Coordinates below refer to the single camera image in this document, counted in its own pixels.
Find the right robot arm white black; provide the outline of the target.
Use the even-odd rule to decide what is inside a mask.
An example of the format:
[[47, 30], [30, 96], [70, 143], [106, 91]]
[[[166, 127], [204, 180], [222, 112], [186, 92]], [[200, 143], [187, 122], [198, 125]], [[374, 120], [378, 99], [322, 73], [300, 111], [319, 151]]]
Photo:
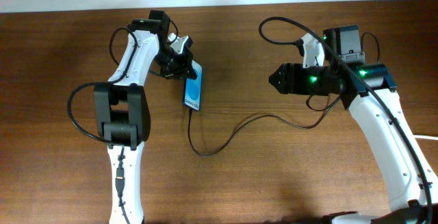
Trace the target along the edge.
[[367, 139], [387, 189], [390, 213], [356, 211], [323, 223], [436, 223], [437, 175], [404, 117], [397, 85], [381, 63], [366, 64], [356, 25], [313, 32], [294, 42], [303, 62], [282, 64], [269, 77], [281, 94], [339, 96]]

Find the blue Galaxy smartphone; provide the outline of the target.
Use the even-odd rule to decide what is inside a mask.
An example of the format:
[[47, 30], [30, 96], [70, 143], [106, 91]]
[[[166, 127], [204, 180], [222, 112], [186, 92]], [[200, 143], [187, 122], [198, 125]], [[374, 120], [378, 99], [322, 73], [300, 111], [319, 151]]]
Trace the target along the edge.
[[203, 77], [203, 68], [196, 61], [192, 62], [192, 68], [196, 73], [196, 79], [185, 80], [183, 94], [183, 104], [193, 110], [199, 111], [201, 108], [201, 86]]

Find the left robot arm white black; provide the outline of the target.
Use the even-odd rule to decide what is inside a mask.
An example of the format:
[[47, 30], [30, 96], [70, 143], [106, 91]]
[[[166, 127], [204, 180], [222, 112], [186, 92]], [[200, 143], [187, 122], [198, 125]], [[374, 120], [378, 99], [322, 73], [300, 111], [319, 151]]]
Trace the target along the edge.
[[142, 151], [151, 131], [144, 85], [153, 62], [165, 79], [196, 79], [192, 39], [169, 34], [170, 17], [152, 10], [127, 26], [123, 57], [107, 82], [94, 87], [99, 137], [107, 146], [112, 168], [110, 223], [143, 223], [140, 197]]

